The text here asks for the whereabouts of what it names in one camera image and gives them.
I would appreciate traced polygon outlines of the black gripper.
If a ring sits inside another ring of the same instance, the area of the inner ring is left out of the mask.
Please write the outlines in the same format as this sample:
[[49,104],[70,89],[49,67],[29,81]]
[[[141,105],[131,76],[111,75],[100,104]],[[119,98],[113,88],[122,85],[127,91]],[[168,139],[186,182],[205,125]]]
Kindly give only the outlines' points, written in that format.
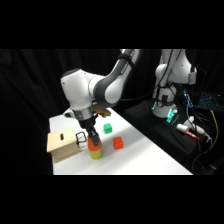
[[79,116],[78,118],[80,127],[87,131],[95,147],[97,147],[100,144],[100,138],[95,129],[96,118],[97,115],[93,115],[88,119],[84,119],[82,116]]

